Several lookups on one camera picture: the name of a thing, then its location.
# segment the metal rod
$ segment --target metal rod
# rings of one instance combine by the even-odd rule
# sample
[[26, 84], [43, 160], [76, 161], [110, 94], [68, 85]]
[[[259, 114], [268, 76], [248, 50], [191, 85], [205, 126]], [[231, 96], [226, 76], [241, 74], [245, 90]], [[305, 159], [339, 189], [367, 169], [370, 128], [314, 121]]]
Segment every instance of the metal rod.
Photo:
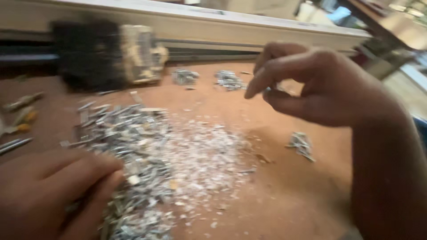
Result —
[[96, 103], [96, 101], [90, 102], [90, 103], [88, 103], [88, 104], [86, 104], [86, 105], [84, 105], [84, 106], [80, 107], [80, 108], [79, 108], [79, 109], [77, 109], [77, 110], [78, 110], [78, 111], [84, 110], [84, 109], [88, 108], [90, 105], [92, 105], [92, 104], [94, 104], [94, 103]]
[[3, 148], [5, 148], [5, 147], [8, 147], [8, 146], [10, 146], [10, 145], [12, 145], [12, 144], [15, 144], [15, 143], [19, 142], [19, 141], [21, 141], [21, 139], [20, 139], [20, 138], [15, 139], [15, 140], [13, 140], [13, 141], [10, 141], [10, 142], [8, 142], [8, 143], [2, 144], [2, 145], [0, 145], [0, 149], [3, 149]]
[[13, 149], [15, 149], [15, 148], [17, 148], [17, 147], [20, 147], [20, 146], [22, 146], [22, 145], [25, 145], [25, 144], [27, 144], [27, 143], [31, 142], [32, 140], [33, 140], [33, 138], [27, 138], [27, 139], [24, 139], [24, 140], [22, 140], [22, 141], [19, 141], [19, 142], [15, 143], [15, 144], [12, 144], [12, 145], [10, 145], [10, 146], [8, 146], [8, 147], [5, 147], [5, 148], [3, 148], [3, 149], [0, 149], [0, 155], [3, 155], [3, 154], [5, 154], [6, 152], [9, 152], [9, 151], [11, 151], [11, 150], [13, 150]]

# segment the black brush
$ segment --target black brush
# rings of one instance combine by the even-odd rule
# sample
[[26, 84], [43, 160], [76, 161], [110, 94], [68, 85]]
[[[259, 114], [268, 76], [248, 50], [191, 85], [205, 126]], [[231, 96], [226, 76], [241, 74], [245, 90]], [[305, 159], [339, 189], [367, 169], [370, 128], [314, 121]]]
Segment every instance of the black brush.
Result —
[[116, 23], [56, 21], [51, 28], [59, 54], [58, 72], [71, 88], [109, 91], [126, 87]]

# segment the forearm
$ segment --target forearm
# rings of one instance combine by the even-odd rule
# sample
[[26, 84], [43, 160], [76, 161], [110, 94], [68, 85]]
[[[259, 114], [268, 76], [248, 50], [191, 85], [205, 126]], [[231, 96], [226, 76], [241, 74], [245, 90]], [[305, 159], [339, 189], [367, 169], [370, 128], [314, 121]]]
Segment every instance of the forearm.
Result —
[[365, 240], [425, 239], [427, 162], [410, 117], [353, 127], [351, 201]]

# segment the yellow object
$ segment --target yellow object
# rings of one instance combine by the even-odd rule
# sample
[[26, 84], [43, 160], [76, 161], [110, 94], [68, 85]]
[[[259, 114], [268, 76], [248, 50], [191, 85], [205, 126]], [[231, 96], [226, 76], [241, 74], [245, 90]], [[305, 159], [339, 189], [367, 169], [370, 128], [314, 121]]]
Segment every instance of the yellow object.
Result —
[[24, 122], [30, 123], [30, 122], [34, 121], [37, 118], [37, 114], [38, 114], [38, 111], [36, 111], [36, 110], [33, 110], [33, 111], [29, 112], [25, 116]]
[[26, 123], [18, 125], [16, 128], [20, 132], [29, 132], [31, 130], [30, 125], [28, 125]]
[[172, 179], [170, 182], [170, 189], [175, 190], [178, 187], [178, 184], [176, 183], [176, 181], [174, 179]]

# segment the fingernail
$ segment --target fingernail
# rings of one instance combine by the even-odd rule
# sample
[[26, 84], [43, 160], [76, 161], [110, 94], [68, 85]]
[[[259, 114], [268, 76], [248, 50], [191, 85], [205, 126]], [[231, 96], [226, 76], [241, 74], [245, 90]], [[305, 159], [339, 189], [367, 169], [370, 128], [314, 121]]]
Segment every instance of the fingernail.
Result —
[[264, 89], [264, 91], [263, 91], [263, 99], [264, 99], [264, 101], [266, 101], [268, 104], [270, 104], [269, 103], [269, 96], [268, 96], [268, 93], [271, 91], [271, 88], [266, 88], [266, 89]]
[[253, 96], [251, 96], [250, 89], [251, 89], [251, 82], [249, 82], [248, 87], [246, 88], [246, 92], [245, 92], [245, 96], [244, 96], [245, 99], [249, 99], [249, 98], [253, 97]]

